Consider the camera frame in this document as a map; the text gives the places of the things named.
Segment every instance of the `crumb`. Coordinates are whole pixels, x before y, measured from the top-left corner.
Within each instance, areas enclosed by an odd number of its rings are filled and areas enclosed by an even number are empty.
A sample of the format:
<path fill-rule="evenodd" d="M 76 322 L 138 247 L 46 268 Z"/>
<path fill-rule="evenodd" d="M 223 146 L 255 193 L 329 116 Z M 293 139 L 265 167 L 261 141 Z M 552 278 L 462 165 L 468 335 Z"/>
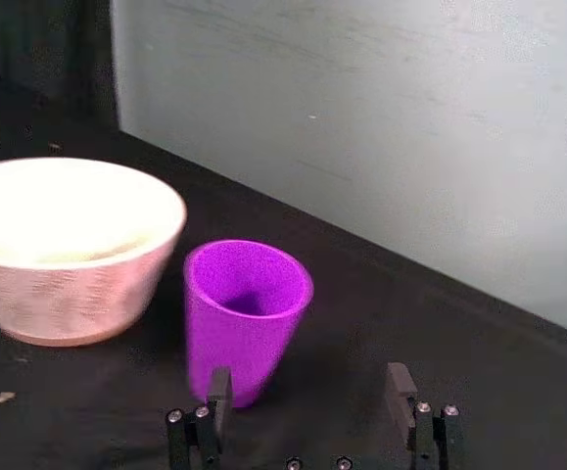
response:
<path fill-rule="evenodd" d="M 5 401 L 12 400 L 16 397 L 14 392 L 0 392 L 0 403 L 4 403 Z"/>

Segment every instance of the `screw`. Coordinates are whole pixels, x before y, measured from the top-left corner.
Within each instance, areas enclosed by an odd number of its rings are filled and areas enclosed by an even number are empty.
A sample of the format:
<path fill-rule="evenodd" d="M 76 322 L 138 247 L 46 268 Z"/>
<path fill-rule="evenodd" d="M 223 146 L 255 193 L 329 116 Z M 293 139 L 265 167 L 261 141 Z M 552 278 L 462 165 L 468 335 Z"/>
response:
<path fill-rule="evenodd" d="M 167 420 L 170 423 L 175 423 L 176 421 L 179 421 L 181 418 L 183 417 L 183 413 L 181 413 L 180 409 L 175 409 L 174 411 L 171 411 L 168 415 L 167 415 Z"/>
<path fill-rule="evenodd" d="M 201 406 L 196 408 L 196 417 L 197 418 L 204 418 L 209 414 L 209 409 L 206 406 Z"/>
<path fill-rule="evenodd" d="M 429 411 L 431 411 L 431 405 L 426 401 L 421 401 L 416 405 L 416 408 L 418 408 L 418 411 L 420 411 L 421 413 L 428 413 Z"/>
<path fill-rule="evenodd" d="M 446 416 L 457 416 L 459 414 L 459 410 L 453 404 L 447 404 L 444 407 L 444 413 Z"/>
<path fill-rule="evenodd" d="M 287 470 L 301 470 L 303 463 L 298 458 L 290 458 L 287 461 Z"/>
<path fill-rule="evenodd" d="M 338 458 L 337 463 L 339 470 L 351 470 L 353 468 L 353 463 L 346 457 Z"/>

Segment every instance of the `pink bowl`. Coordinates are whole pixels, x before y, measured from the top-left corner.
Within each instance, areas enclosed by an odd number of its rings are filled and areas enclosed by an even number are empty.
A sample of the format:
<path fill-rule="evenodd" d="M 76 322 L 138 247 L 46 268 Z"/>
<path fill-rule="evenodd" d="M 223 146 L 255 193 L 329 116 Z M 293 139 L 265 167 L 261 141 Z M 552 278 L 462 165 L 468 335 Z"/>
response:
<path fill-rule="evenodd" d="M 0 329 L 42 346 L 125 330 L 151 300 L 186 214 L 172 188 L 135 169 L 63 158 L 0 163 Z M 147 235 L 127 240 L 124 227 Z M 120 236 L 128 243 L 116 247 Z"/>

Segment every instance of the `bowl rim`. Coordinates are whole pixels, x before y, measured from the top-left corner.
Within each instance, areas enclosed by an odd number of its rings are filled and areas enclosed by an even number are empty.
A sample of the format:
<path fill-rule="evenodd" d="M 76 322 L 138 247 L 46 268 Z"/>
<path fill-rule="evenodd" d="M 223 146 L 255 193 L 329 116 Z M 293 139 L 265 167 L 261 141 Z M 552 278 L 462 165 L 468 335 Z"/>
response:
<path fill-rule="evenodd" d="M 216 300 L 214 300 L 207 292 L 205 292 L 205 289 L 203 289 L 199 284 L 197 284 L 193 280 L 195 277 L 196 263 L 198 262 L 198 258 L 205 255 L 208 250 L 215 249 L 220 245 L 258 246 L 262 249 L 275 253 L 277 256 L 285 259 L 287 262 L 292 264 L 297 274 L 301 278 L 301 284 L 302 284 L 301 287 L 302 292 L 299 295 L 296 302 L 290 305 L 285 310 L 280 311 L 278 313 L 272 313 L 270 315 L 250 315 L 248 313 L 242 313 L 241 311 L 232 310 L 222 305 L 221 303 L 217 302 Z M 246 318 L 254 321 L 267 321 L 273 319 L 286 318 L 298 312 L 301 312 L 305 310 L 308 307 L 308 305 L 311 303 L 314 292 L 313 279 L 311 278 L 311 275 L 309 274 L 307 268 L 298 259 L 294 258 L 289 253 L 284 252 L 279 248 L 273 247 L 272 245 L 268 245 L 264 242 L 260 242 L 257 240 L 230 238 L 224 240 L 213 240 L 211 242 L 205 243 L 204 245 L 195 248 L 190 254 L 188 254 L 185 262 L 183 263 L 183 277 L 185 279 L 186 290 L 194 293 L 196 296 L 198 296 L 199 299 L 204 301 L 206 304 L 213 306 L 218 312 L 229 316 Z"/>
<path fill-rule="evenodd" d="M 181 195 L 172 186 L 162 181 L 156 176 L 149 174 L 140 169 L 133 168 L 131 166 L 126 166 L 123 164 L 114 164 L 111 162 L 105 162 L 102 160 L 94 159 L 82 159 L 75 157 L 29 157 L 20 159 L 9 159 L 0 161 L 0 165 L 19 165 L 22 162 L 29 161 L 76 161 L 85 162 L 90 165 L 105 165 L 105 166 L 117 166 L 120 170 L 127 170 L 133 173 L 137 173 L 138 176 L 152 180 L 155 184 L 164 187 L 168 193 L 175 197 L 176 212 L 174 216 L 174 223 L 169 230 L 160 232 L 159 236 L 152 237 L 150 241 L 138 245 L 134 248 L 126 250 L 125 252 L 118 253 L 116 255 L 111 255 L 105 258 L 81 260 L 81 261 L 57 261 L 57 262 L 41 262 L 41 261 L 11 261 L 5 258 L 0 258 L 0 267 L 14 268 L 14 269 L 26 269 L 26 270 L 45 270 L 45 271 L 59 271 L 59 270 L 81 270 L 81 269 L 94 269 L 98 267 L 105 267 L 109 265 L 119 264 L 122 262 L 130 261 L 133 259 L 140 258 L 142 256 L 148 255 L 151 252 L 157 250 L 159 247 L 165 245 L 167 242 L 172 240 L 182 231 L 187 220 L 187 206 Z"/>

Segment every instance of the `table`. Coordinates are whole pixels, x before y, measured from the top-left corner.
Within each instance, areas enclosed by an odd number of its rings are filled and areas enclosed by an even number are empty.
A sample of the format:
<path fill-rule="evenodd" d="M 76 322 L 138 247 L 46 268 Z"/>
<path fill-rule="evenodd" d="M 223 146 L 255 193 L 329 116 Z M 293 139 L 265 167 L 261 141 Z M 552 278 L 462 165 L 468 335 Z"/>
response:
<path fill-rule="evenodd" d="M 0 333 L 0 469 L 167 468 L 165 413 L 186 386 L 181 266 L 219 238 L 300 259 L 315 297 L 271 383 L 231 421 L 226 468 L 291 454 L 367 453 L 405 465 L 383 402 L 389 361 L 422 397 L 457 403 L 469 468 L 567 468 L 567 331 L 0 81 L 0 160 L 49 154 L 143 169 L 176 188 L 188 223 L 144 317 L 117 338 L 43 349 Z"/>

